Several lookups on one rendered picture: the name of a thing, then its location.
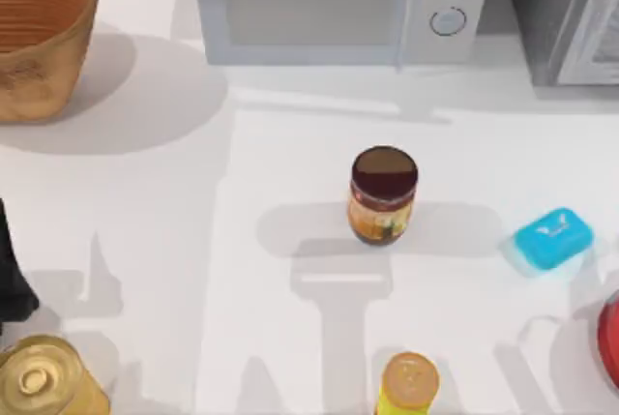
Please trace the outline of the brown jar with dark lid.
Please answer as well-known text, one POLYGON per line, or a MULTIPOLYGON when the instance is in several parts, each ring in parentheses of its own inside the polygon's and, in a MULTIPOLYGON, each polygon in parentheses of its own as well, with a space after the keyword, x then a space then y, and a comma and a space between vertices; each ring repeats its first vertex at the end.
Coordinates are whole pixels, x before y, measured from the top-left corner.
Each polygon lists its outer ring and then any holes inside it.
POLYGON ((351 167, 347 218, 363 242, 385 246, 406 231, 419 181, 415 161, 401 149, 372 146, 351 167))

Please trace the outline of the pale microwave oven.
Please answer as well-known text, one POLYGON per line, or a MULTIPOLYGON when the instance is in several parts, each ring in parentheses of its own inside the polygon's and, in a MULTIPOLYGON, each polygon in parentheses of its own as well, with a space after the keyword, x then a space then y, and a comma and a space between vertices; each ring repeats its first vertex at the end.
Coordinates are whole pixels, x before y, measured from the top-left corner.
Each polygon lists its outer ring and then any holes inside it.
MULTIPOLYGON (((403 67, 463 61, 485 0, 414 0, 403 67), (465 28, 440 37, 431 16, 451 7, 465 28)), ((197 0, 208 60, 219 65, 396 66, 404 0, 197 0)))

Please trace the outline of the round microwave knob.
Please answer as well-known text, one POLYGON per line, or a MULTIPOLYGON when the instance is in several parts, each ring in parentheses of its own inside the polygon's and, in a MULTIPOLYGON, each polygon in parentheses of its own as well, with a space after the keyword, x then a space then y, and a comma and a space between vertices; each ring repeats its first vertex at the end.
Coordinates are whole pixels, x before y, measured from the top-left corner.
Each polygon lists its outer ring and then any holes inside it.
POLYGON ((455 7, 435 12, 429 21, 432 32, 440 37, 454 36, 460 33, 466 24, 466 13, 455 7))

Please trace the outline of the yellow bottle with orange cap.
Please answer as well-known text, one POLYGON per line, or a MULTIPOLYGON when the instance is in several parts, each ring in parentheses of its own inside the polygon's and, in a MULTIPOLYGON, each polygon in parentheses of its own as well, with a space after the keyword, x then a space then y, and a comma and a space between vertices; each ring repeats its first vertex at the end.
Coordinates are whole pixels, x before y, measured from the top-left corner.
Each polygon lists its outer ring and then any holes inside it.
POLYGON ((431 360, 400 352, 382 372, 373 415, 427 415, 439 387, 439 372, 431 360))

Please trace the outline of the blue soap box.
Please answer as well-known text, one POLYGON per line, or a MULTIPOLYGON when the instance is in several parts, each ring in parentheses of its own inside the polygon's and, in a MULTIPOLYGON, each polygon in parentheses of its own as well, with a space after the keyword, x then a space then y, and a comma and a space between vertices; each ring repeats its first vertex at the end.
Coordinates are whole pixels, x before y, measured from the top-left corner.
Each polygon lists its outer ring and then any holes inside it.
POLYGON ((589 249, 594 232, 575 211, 554 209, 520 228, 514 244, 529 265, 548 271, 589 249))

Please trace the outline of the woven brown basket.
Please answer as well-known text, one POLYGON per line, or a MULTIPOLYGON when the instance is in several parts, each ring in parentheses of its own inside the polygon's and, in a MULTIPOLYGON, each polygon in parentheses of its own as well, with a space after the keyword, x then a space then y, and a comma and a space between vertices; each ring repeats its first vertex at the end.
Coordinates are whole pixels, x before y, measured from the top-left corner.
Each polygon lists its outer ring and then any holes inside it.
POLYGON ((0 0, 0 123, 46 120, 69 103, 99 0, 0 0))

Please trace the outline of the gold can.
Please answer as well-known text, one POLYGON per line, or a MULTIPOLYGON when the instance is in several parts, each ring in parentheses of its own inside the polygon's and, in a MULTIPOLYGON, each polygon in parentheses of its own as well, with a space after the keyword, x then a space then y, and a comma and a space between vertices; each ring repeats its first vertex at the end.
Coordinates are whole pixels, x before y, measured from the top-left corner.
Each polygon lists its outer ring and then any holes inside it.
POLYGON ((66 340, 24 338, 0 352, 0 415, 110 415, 110 400, 66 340))

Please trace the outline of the red round container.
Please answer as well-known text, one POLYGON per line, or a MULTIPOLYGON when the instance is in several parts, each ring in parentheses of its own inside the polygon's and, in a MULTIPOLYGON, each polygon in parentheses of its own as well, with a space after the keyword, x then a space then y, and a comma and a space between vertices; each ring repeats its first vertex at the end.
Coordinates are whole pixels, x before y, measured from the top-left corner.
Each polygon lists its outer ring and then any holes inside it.
POLYGON ((619 391, 619 289, 608 297, 601 309, 597 344, 605 372, 619 391))

